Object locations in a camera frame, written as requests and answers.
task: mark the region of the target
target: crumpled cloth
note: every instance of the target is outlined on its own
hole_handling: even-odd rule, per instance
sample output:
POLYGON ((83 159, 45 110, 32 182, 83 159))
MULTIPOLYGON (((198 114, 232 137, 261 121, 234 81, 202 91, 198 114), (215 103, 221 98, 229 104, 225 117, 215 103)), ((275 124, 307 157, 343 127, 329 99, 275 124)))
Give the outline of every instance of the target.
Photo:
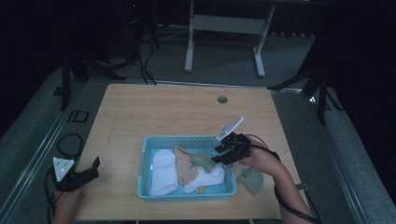
POLYGON ((152 162, 151 189, 149 195, 166 195, 178 189, 176 157, 172 150, 161 149, 152 162))
POLYGON ((262 173, 253 168, 244 169, 236 180, 243 183, 254 195, 260 192, 264 183, 262 173))
MULTIPOLYGON (((176 169, 177 169, 177 180, 181 185, 188 185, 192 180, 198 176, 198 166, 191 161, 193 154, 184 149, 183 147, 174 147, 176 155, 176 169)), ((206 186, 197 188, 195 192, 203 193, 206 190, 206 186)))
POLYGON ((192 162, 204 167, 204 170, 207 174, 212 172, 213 168, 215 168, 215 162, 212 161, 210 158, 213 156, 208 152, 197 152, 192 157, 192 162))
POLYGON ((190 184, 183 187, 184 191, 190 193, 201 186, 217 185, 224 182, 225 171, 218 164, 215 165, 215 168, 209 174, 202 166, 198 166, 197 170, 199 173, 198 176, 190 184))

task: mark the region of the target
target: forearm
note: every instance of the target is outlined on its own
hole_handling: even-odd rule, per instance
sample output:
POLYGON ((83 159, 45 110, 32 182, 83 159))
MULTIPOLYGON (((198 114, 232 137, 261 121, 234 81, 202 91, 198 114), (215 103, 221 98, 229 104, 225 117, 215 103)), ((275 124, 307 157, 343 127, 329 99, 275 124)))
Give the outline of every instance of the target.
MULTIPOLYGON (((277 191, 285 204, 308 216, 313 216, 312 212, 309 210, 308 206, 303 200, 303 197, 295 187, 290 173, 283 165, 281 169, 279 169, 279 171, 273 175, 273 178, 277 191)), ((283 223, 310 223, 309 221, 294 215, 282 205, 279 205, 279 207, 283 223)))
POLYGON ((73 215, 74 213, 70 211, 55 212, 52 224, 70 224, 73 221, 73 215))

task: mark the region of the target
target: green cloth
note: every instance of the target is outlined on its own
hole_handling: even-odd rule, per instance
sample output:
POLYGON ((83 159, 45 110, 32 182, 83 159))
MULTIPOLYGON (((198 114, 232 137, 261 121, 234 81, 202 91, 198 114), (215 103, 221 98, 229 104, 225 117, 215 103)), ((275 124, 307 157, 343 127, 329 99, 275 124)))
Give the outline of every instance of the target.
POLYGON ((208 152, 197 152, 192 157, 192 162, 204 167, 204 170, 207 174, 212 172, 213 168, 215 168, 215 162, 213 162, 210 158, 213 156, 208 152))
POLYGON ((253 168, 244 169, 237 181, 243 183, 254 195, 260 192, 264 183, 262 173, 253 168))

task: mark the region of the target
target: table leg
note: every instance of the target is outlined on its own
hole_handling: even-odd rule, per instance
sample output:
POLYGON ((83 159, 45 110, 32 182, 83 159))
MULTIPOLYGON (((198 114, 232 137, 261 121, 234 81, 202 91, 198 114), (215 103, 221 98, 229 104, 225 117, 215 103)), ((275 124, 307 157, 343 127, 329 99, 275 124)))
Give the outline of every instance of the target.
POLYGON ((267 37, 274 11, 275 7, 270 7, 270 9, 268 10, 267 18, 262 27, 262 38, 260 39, 259 46, 253 48, 254 60, 256 61, 257 67, 257 75, 259 77, 265 77, 264 66, 262 65, 262 46, 264 45, 265 37, 267 37))
POLYGON ((190 26, 189 26, 189 45, 187 46, 186 64, 184 71, 190 72, 192 70, 192 55, 194 53, 194 1, 190 1, 190 26))

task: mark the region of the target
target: white towel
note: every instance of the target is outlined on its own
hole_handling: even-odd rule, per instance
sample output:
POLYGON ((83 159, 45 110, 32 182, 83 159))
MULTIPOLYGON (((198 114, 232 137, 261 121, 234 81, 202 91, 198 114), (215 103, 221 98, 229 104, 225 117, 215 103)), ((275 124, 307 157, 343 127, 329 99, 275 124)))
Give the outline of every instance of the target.
POLYGON ((215 165, 212 172, 207 174, 204 167, 197 167, 198 176, 190 182, 190 184, 185 185, 183 190, 190 193, 195 191, 201 186, 217 185, 224 182, 225 172, 224 169, 218 164, 215 165))
POLYGON ((178 189, 176 157, 169 149, 154 154, 149 195, 166 195, 178 189))

